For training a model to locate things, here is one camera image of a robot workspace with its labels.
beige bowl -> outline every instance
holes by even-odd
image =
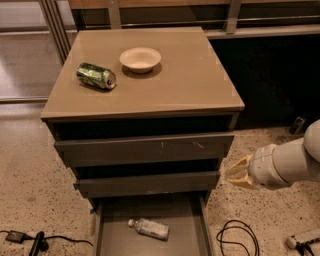
[[[161,55],[151,48],[132,48],[123,52],[120,56],[122,65],[135,73],[149,72],[161,60]]]

soda can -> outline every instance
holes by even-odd
[[[102,90],[111,90],[116,86],[116,75],[110,69],[85,62],[77,68],[77,77],[83,84]]]

cabinet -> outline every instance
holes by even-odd
[[[137,46],[158,50],[160,65],[122,67],[121,52]],[[81,62],[110,68],[117,86],[80,86]],[[79,32],[41,118],[97,213],[95,255],[129,255],[124,243],[139,255],[211,255],[205,203],[243,108],[199,27]],[[168,243],[129,234],[126,220],[139,216],[171,223]]]

plug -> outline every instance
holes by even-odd
[[[24,240],[32,239],[31,236],[28,236],[26,233],[18,232],[11,230],[6,237],[6,240],[12,243],[22,244]]]

water bottle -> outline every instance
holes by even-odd
[[[129,227],[134,228],[137,233],[154,237],[160,240],[167,241],[169,237],[169,226],[155,221],[141,218],[139,220],[130,219]]]

